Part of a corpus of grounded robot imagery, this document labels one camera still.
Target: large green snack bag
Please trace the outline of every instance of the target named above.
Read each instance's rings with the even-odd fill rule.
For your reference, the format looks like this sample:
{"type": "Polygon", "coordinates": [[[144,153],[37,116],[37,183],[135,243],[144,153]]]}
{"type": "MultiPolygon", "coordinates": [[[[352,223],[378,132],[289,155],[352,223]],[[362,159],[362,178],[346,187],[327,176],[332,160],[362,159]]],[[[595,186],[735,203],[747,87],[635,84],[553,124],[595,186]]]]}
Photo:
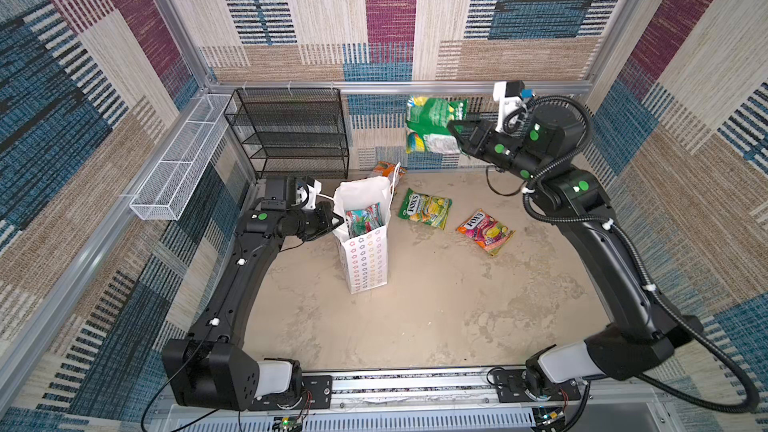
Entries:
{"type": "Polygon", "coordinates": [[[406,112],[406,152],[460,153],[447,125],[451,120],[463,120],[467,107],[466,100],[449,102],[437,97],[411,97],[406,112]]]}
{"type": "Polygon", "coordinates": [[[398,216],[405,220],[423,222],[428,226],[446,229],[448,209],[453,200],[445,197],[428,196],[408,189],[406,199],[402,201],[398,216]]]}

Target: wire basket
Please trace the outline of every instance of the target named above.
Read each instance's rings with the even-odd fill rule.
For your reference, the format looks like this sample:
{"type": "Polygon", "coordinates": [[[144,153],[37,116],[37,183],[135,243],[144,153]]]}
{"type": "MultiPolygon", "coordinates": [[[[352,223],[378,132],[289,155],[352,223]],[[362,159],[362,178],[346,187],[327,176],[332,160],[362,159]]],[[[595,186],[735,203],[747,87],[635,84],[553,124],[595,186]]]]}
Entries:
{"type": "Polygon", "coordinates": [[[178,220],[197,188],[214,150],[226,131],[224,110],[230,96],[207,94],[155,164],[130,209],[141,220],[178,220]]]}
{"type": "Polygon", "coordinates": [[[350,147],[336,89],[238,89],[224,114],[258,177],[347,178],[350,147]]]}

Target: white mesh shelf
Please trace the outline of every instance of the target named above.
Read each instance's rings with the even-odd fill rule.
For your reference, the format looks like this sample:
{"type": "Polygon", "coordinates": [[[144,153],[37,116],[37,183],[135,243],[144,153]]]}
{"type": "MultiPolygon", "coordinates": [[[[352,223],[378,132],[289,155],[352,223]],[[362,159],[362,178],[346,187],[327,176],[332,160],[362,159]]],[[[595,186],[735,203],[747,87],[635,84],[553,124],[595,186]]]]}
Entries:
{"type": "Polygon", "coordinates": [[[178,220],[226,131],[230,96],[207,94],[168,145],[130,208],[141,220],[178,220]]]}

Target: snack package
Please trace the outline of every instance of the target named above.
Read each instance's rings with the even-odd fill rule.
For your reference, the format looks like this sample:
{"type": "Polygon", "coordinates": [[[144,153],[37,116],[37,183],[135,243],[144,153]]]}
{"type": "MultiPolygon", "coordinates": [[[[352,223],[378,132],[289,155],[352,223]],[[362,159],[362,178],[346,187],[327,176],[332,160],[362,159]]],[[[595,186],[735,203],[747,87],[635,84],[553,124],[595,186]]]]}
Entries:
{"type": "Polygon", "coordinates": [[[466,100],[449,102],[437,97],[411,97],[406,111],[406,152],[460,153],[447,125],[451,120],[463,120],[467,107],[466,100]]]}
{"type": "MultiPolygon", "coordinates": [[[[389,177],[389,174],[395,171],[395,167],[397,167],[397,164],[390,164],[389,162],[384,162],[383,160],[379,160],[379,163],[376,164],[376,167],[371,170],[371,173],[368,175],[368,177],[377,177],[377,176],[384,176],[389,177]]],[[[406,172],[408,172],[408,169],[400,166],[400,169],[398,170],[397,176],[398,178],[403,177],[406,172]]]]}
{"type": "Polygon", "coordinates": [[[406,220],[423,222],[428,226],[445,230],[448,209],[452,203],[453,200],[450,198],[419,194],[409,188],[398,215],[406,220]]]}
{"type": "Polygon", "coordinates": [[[362,210],[346,211],[346,226],[350,230],[350,238],[365,235],[384,225],[379,207],[381,204],[374,204],[362,210]]]}
{"type": "Polygon", "coordinates": [[[491,257],[498,254],[507,240],[514,234],[494,217],[479,208],[473,216],[456,229],[470,237],[477,245],[483,247],[491,257]]]}

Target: black mesh shelf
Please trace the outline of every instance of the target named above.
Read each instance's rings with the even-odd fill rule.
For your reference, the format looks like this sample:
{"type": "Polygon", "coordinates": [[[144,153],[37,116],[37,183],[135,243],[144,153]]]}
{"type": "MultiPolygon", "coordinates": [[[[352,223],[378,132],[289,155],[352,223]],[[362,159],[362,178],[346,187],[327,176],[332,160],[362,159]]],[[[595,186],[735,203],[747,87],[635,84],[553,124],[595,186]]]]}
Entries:
{"type": "Polygon", "coordinates": [[[258,177],[346,178],[350,147],[336,89],[239,89],[226,120],[258,177]]]}

